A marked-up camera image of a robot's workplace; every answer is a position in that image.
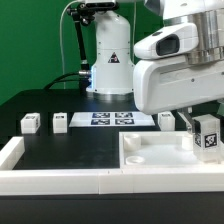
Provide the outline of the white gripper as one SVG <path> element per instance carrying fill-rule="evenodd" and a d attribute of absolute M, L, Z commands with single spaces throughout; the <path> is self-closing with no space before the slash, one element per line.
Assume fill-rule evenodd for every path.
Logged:
<path fill-rule="evenodd" d="M 184 56 L 141 60 L 134 68 L 133 87 L 139 111 L 153 115 L 178 109 L 193 134 L 195 122 L 184 107 L 224 97 L 224 60 L 193 66 Z"/>

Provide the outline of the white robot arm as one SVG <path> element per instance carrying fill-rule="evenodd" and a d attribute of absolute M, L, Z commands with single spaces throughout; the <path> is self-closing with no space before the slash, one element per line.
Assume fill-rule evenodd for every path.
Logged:
<path fill-rule="evenodd" d="M 89 91 L 133 94 L 139 111 L 176 110 L 194 129 L 187 108 L 224 97 L 224 0 L 139 0 L 163 19 L 163 27 L 132 47 L 128 22 L 114 13 L 126 1 L 85 0 L 97 23 Z"/>

